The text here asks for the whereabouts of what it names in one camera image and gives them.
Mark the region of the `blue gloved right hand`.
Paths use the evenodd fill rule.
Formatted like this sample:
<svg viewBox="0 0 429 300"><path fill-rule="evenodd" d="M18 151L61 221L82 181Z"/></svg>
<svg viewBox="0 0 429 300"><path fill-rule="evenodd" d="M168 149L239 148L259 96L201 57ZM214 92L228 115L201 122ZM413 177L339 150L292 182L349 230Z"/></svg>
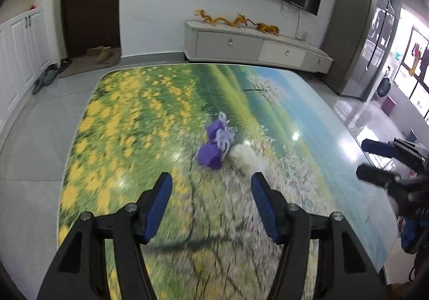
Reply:
<svg viewBox="0 0 429 300"><path fill-rule="evenodd" d="M428 220L399 217L401 247L408 254L415 254L428 247Z"/></svg>

